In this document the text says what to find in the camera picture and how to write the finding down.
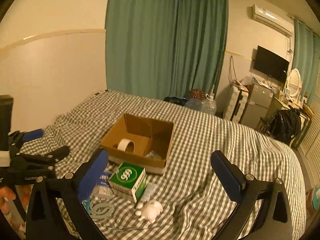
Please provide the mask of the person's left hand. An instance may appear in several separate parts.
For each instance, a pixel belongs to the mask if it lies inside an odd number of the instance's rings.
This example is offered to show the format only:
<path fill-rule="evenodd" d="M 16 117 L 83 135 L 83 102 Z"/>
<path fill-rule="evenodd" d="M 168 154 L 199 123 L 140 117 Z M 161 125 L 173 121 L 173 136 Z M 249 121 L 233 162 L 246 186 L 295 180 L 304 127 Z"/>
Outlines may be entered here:
<path fill-rule="evenodd" d="M 31 187 L 30 185 L 18 185 L 17 188 L 20 193 L 19 199 L 23 207 L 26 207 L 29 203 Z M 1 211 L 5 215 L 7 215 L 10 212 L 7 202 L 9 200 L 14 200 L 15 198 L 16 194 L 9 187 L 1 187 Z"/>

